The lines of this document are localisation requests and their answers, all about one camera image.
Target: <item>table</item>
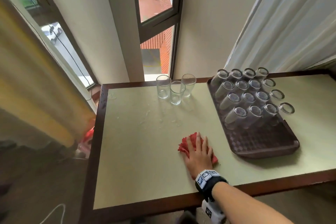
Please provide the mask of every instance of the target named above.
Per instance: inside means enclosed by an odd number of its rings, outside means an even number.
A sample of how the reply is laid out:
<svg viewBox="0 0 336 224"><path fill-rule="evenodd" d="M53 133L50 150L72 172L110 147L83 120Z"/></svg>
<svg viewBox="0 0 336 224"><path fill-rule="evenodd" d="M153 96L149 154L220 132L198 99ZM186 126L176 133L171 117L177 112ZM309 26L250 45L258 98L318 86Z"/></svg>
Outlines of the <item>table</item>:
<svg viewBox="0 0 336 224"><path fill-rule="evenodd" d="M177 151L181 139L196 131L214 148L214 169L251 196L336 180L336 81L324 70L270 77L296 109L286 121L300 148L258 160L231 152L208 78L198 78L192 96L178 106L157 98L155 82L102 85L80 223L199 207L202 198Z"/></svg>

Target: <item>hand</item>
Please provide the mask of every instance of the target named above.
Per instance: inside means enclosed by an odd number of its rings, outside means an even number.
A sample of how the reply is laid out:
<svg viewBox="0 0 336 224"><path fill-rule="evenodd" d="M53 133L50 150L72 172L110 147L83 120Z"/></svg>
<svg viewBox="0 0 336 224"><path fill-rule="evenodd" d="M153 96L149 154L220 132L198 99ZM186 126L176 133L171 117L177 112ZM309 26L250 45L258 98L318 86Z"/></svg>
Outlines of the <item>hand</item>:
<svg viewBox="0 0 336 224"><path fill-rule="evenodd" d="M187 137L187 144L189 150L189 158L184 154L184 162L187 166L191 178L196 179L197 175L205 169L212 169L212 148L208 150L208 138L205 137L203 145L201 145L201 135L197 132L196 135L196 151L191 143L190 137Z"/></svg>

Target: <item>white car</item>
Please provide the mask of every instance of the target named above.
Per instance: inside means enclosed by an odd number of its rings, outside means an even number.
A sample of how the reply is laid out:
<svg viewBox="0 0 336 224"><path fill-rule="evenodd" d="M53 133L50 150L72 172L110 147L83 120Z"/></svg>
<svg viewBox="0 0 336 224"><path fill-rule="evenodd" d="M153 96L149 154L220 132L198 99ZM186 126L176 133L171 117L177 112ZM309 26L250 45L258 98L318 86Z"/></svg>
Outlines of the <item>white car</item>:
<svg viewBox="0 0 336 224"><path fill-rule="evenodd" d="M61 25L58 22L45 25L41 27L41 30L47 36L47 38L51 41L52 44L55 44L58 36L63 32L63 29L61 28Z"/></svg>

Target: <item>table edge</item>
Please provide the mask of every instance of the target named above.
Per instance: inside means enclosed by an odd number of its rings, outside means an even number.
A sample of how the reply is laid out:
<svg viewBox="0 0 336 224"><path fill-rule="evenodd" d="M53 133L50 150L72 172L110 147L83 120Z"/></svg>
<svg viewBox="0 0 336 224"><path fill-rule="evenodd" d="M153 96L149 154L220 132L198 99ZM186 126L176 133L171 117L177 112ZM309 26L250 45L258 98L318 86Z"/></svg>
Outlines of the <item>table edge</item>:
<svg viewBox="0 0 336 224"><path fill-rule="evenodd" d="M317 69L298 72L272 73L270 78L329 74L333 79L336 78L330 74L329 70ZM209 78L197 78L197 83L207 82ZM111 83L101 86L98 111L96 116L96 125L91 145L91 153L86 172L85 186L82 196L81 213L79 223L110 223L123 221L130 218L156 215L168 212L174 212L190 207L199 207L202 203L202 197L199 193L190 193L173 197L154 199L149 201L136 202L127 205L118 205L102 209L93 209L95 201L95 189L98 176L98 166L100 159L100 148L103 139L103 129L107 105L107 95L109 89L133 88L155 86L156 82L126 82ZM266 180L261 182L242 184L236 186L241 191L255 197L259 195L272 194L275 192L287 191L306 187L313 184L329 182L336 180L336 169L319 171L296 176L282 177L278 179Z"/></svg>

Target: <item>red cleaning rag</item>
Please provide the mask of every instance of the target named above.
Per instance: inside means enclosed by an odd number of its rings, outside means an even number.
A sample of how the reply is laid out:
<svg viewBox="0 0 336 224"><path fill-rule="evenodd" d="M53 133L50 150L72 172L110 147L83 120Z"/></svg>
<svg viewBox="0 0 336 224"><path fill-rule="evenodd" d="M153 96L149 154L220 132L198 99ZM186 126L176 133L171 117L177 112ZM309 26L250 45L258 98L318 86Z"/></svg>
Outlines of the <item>red cleaning rag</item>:
<svg viewBox="0 0 336 224"><path fill-rule="evenodd" d="M196 150L196 134L197 133L193 133L190 135L190 140L191 143L194 147L194 150ZM187 157L189 158L189 150L188 150L188 144L187 144L187 137L184 137L182 139L182 143L180 143L178 145L178 151L184 152ZM218 162L218 158L215 156L215 154L212 154L212 160L211 160L212 164L217 163Z"/></svg>

